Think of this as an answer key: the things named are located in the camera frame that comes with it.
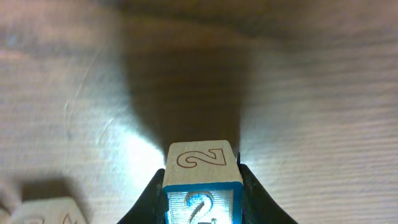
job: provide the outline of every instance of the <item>white block face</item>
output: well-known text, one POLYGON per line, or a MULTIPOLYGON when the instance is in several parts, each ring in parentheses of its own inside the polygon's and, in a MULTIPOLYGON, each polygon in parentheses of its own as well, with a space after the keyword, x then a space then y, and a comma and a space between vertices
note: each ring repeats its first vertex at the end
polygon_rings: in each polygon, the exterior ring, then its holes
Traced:
POLYGON ((168 224, 240 224, 243 181, 228 141, 170 146, 163 189, 168 224))
POLYGON ((85 224, 72 198, 24 202, 11 216, 12 224, 85 224))
POLYGON ((170 146, 163 187, 242 182, 228 141, 178 142, 170 146))
POLYGON ((171 192, 167 197, 169 223, 197 224, 214 221, 217 224, 232 224, 232 190, 171 192))
POLYGON ((0 224, 10 224, 10 216, 2 209, 0 209, 0 224))

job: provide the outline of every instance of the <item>blue edge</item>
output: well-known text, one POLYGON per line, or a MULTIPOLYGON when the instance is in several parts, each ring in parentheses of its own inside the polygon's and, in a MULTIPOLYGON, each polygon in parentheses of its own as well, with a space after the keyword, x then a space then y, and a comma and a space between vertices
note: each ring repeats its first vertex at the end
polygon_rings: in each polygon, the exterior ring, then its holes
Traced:
MULTIPOLYGON (((204 190, 233 190, 233 209, 232 209, 232 223, 242 223, 242 194, 243 184, 240 182, 218 182, 210 184, 182 184, 182 185, 170 185, 163 188, 165 193, 169 192, 193 192, 193 191, 204 191, 204 190)), ((166 212, 166 222, 169 223, 168 212, 166 212)))

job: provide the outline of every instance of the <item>engraved number 2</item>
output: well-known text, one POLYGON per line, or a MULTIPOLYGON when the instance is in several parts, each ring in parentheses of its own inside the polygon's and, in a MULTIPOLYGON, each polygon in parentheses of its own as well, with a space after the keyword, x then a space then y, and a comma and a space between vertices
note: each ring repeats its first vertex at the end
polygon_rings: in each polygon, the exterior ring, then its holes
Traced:
MULTIPOLYGON (((189 217, 189 224, 197 224, 213 208, 214 199, 210 192, 192 192, 185 197, 185 203, 188 208, 197 206, 189 217)), ((211 223, 215 224, 216 219, 211 219, 211 223)))
POLYGON ((183 168, 194 168, 198 165, 197 161, 203 161, 208 164, 225 166, 225 156, 223 149, 209 149, 209 154, 200 151, 189 151, 177 157, 177 165, 183 168))

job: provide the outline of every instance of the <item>blue number 2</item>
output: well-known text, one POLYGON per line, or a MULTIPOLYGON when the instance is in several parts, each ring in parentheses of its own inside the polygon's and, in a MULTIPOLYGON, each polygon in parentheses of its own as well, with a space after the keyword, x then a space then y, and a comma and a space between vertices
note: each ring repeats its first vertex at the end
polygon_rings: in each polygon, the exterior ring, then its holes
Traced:
POLYGON ((196 209, 189 218, 189 224, 197 224, 198 221, 203 218, 213 208, 214 204, 213 196, 210 192, 192 192, 185 197, 185 203, 188 208, 192 208, 197 205, 196 209))

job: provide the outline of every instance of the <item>white wooden block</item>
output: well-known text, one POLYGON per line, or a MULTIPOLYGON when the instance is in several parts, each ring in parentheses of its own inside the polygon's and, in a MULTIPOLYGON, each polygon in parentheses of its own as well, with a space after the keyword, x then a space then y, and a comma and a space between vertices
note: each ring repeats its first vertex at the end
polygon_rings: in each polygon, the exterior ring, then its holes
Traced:
POLYGON ((24 202, 12 215, 12 224, 85 224, 74 199, 70 197, 24 202))
POLYGON ((2 209, 0 209, 0 224, 10 224, 10 215, 2 209))
POLYGON ((243 181, 228 141, 173 143, 163 190, 168 224, 241 223, 243 181))

